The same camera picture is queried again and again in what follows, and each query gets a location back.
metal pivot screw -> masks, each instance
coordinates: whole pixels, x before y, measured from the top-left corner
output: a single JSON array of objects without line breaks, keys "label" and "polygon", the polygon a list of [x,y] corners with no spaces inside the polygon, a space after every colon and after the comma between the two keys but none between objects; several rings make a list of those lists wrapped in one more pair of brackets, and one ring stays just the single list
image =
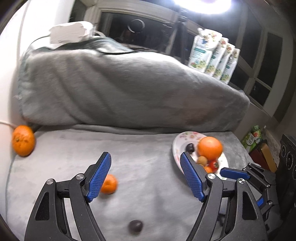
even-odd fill
[{"label": "metal pivot screw", "polygon": [[240,184],[245,184],[246,183],[246,181],[244,179],[242,179],[242,178],[239,178],[238,181],[239,181]]},{"label": "metal pivot screw", "polygon": [[213,173],[209,173],[207,176],[208,176],[208,178],[210,178],[210,179],[215,179],[215,178],[216,178],[216,175],[213,174]]},{"label": "metal pivot screw", "polygon": [[83,178],[84,178],[84,175],[82,173],[76,175],[77,180],[81,180]]},{"label": "metal pivot screw", "polygon": [[54,183],[54,180],[51,178],[51,179],[48,179],[46,181],[46,184],[50,185],[50,184],[53,184]]}]

dark plum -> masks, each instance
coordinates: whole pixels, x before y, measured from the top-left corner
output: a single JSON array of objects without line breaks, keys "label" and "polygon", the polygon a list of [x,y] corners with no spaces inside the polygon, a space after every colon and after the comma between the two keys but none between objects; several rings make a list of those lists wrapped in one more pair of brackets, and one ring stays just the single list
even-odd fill
[{"label": "dark plum", "polygon": [[194,152],[194,145],[192,143],[188,144],[185,148],[185,151],[188,151],[189,154],[192,154]]},{"label": "dark plum", "polygon": [[128,228],[132,233],[139,233],[142,231],[143,222],[140,220],[132,220],[128,224]]}]

orange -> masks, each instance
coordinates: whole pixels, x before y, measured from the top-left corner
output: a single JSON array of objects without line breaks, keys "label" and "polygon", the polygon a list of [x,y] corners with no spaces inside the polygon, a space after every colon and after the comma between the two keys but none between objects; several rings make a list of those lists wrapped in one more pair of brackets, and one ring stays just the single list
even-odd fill
[{"label": "orange", "polygon": [[19,156],[29,155],[35,147],[35,136],[28,126],[18,126],[12,133],[12,147]]},{"label": "orange", "polygon": [[204,169],[207,173],[213,173],[213,170],[209,166],[204,167]]},{"label": "orange", "polygon": [[200,156],[205,156],[209,161],[217,160],[223,151],[223,146],[220,141],[214,137],[204,137],[197,145],[197,153]]},{"label": "orange", "polygon": [[113,175],[107,174],[100,192],[104,194],[112,194],[116,191],[116,189],[117,189],[117,179]]}]

plate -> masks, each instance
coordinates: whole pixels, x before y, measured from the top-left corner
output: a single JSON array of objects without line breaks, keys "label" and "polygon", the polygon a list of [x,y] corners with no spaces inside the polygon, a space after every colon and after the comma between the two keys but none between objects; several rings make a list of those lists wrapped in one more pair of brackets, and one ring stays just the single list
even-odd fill
[{"label": "plate", "polygon": [[[181,172],[183,172],[181,165],[180,165],[180,155],[185,151],[185,148],[188,144],[192,143],[194,145],[194,149],[196,150],[196,146],[199,143],[199,141],[206,137],[205,135],[194,132],[194,131],[186,131],[182,132],[179,135],[176,136],[176,138],[173,141],[173,155],[175,162]],[[196,162],[198,155],[196,152],[193,152],[191,154],[192,159]],[[220,176],[220,170],[223,167],[228,167],[228,161],[224,153],[222,152],[221,156],[218,158],[218,163],[219,163],[219,169],[215,172],[215,174],[223,180],[226,180],[225,177]]]}]

black cable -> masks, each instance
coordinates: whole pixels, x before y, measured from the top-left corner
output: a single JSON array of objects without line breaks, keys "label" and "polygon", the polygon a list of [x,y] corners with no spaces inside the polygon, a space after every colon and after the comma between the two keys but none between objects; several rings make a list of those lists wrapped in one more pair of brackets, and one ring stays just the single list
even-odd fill
[{"label": "black cable", "polygon": [[108,55],[121,55],[121,54],[127,54],[127,53],[136,53],[136,52],[150,52],[146,49],[138,49],[138,50],[133,50],[133,51],[129,51],[129,52],[104,52],[101,50],[98,50],[97,48],[94,48],[95,51],[99,52],[99,53],[103,53],[103,54],[108,54]]}]

